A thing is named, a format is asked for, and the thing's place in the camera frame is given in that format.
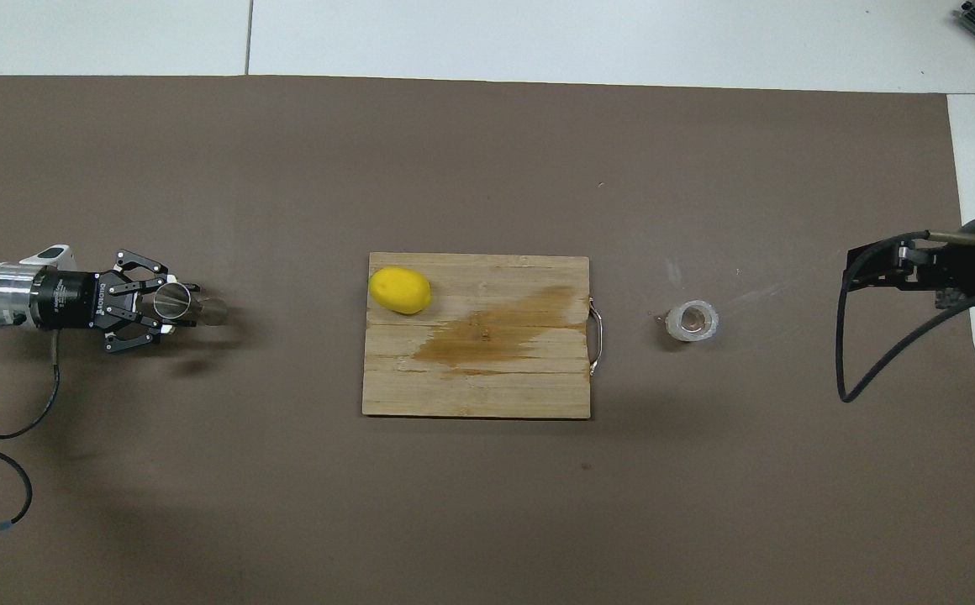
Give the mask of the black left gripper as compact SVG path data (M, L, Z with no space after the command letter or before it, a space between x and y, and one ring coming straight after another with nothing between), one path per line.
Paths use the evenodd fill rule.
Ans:
M189 305L200 295L198 284L181 281L160 261L121 250L113 271L39 273L34 279L34 325L47 330L102 329L104 351L115 354L159 344L176 325L114 305ZM131 326L143 332L124 336Z

